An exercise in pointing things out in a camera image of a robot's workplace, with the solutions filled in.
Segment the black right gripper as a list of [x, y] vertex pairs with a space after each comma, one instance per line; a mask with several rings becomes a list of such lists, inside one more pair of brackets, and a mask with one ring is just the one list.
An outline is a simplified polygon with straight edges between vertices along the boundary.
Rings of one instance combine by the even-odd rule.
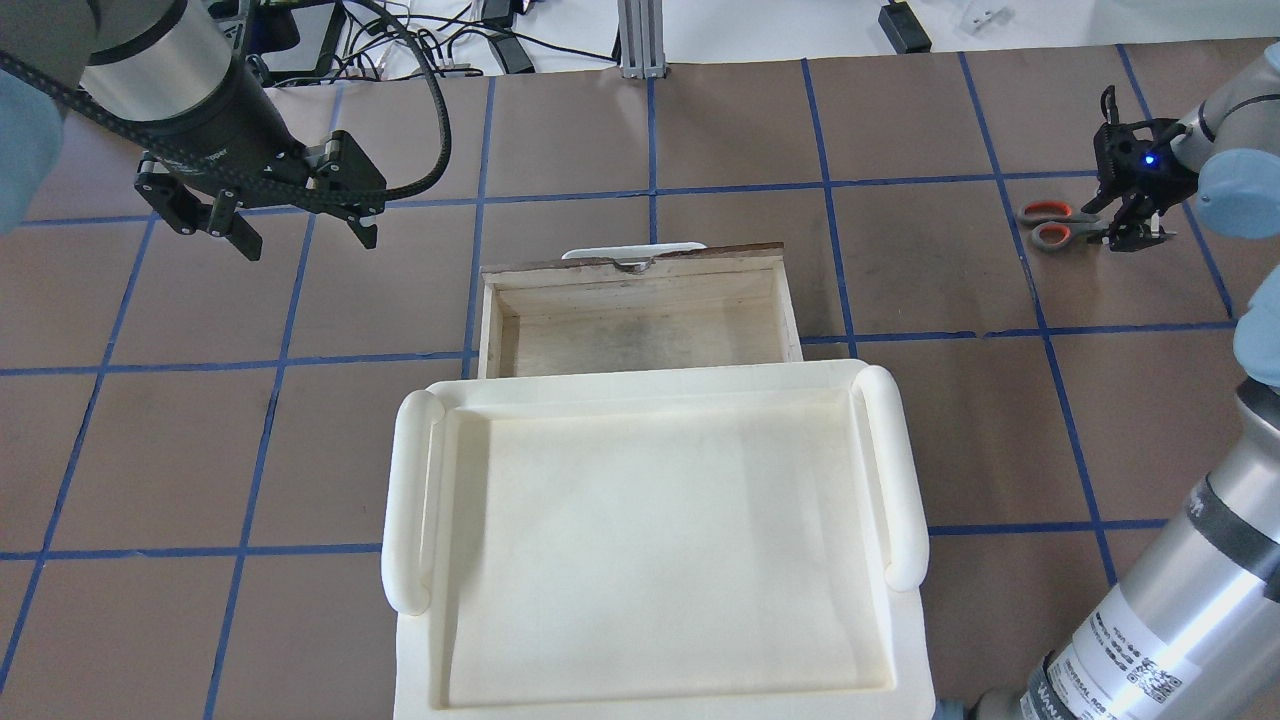
[[1151, 218], [1196, 190], [1197, 174], [1176, 159], [1172, 147], [1188, 126], [1170, 118], [1123, 123], [1114, 86], [1102, 91], [1100, 109], [1103, 122], [1093, 137], [1098, 188], [1080, 213], [1100, 215], [1120, 200], [1106, 229], [1106, 246], [1111, 252], [1138, 252], [1151, 246]]

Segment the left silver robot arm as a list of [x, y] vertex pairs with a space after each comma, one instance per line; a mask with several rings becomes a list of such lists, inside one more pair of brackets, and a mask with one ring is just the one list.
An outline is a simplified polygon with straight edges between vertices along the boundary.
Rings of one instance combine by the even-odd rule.
[[261, 256], [244, 209], [293, 205], [333, 215], [376, 243], [385, 177], [343, 131], [298, 141], [202, 1], [5, 1], [3, 4], [3, 231], [13, 231], [61, 151], [65, 108], [29, 82], [58, 81], [74, 97], [136, 123], [145, 155], [134, 188], [180, 234], [227, 240]]

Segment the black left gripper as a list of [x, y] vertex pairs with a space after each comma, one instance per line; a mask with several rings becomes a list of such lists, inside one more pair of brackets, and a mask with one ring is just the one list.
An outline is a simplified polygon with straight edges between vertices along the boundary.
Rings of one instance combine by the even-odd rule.
[[244, 209], [292, 206], [346, 222], [366, 250], [378, 246], [388, 183], [352, 133], [333, 131], [307, 145], [289, 131], [159, 135], [137, 129], [143, 158], [134, 188], [169, 225], [207, 225], [244, 259], [262, 255]]

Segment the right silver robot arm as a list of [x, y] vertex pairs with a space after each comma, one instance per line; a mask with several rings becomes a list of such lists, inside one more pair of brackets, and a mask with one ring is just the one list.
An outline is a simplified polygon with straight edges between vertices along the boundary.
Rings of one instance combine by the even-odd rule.
[[652, 92], [659, 240], [709, 246], [641, 309], [476, 310], [548, 333], [541, 396], [439, 382], [443, 439], [384, 543], [397, 719], [906, 719], [1020, 676], [1137, 565], [1240, 428], [1231, 322], [1277, 242], [1199, 210], [1111, 252], [1032, 247], [1084, 202], [1114, 87], [1175, 117], [1258, 40], [675, 68]]

